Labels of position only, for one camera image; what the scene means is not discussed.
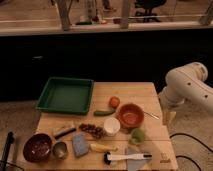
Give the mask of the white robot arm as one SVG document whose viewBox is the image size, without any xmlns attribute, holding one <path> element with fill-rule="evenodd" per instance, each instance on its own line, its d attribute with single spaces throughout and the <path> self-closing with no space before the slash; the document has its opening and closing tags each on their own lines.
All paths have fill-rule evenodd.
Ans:
<svg viewBox="0 0 213 171">
<path fill-rule="evenodd" d="M 186 99 L 213 114 L 213 88 L 205 84 L 207 77 L 208 70 L 200 62 L 171 69 L 166 74 L 166 86 L 158 94 L 164 125 L 169 125 L 175 117 L 173 108 L 182 105 Z"/>
</svg>

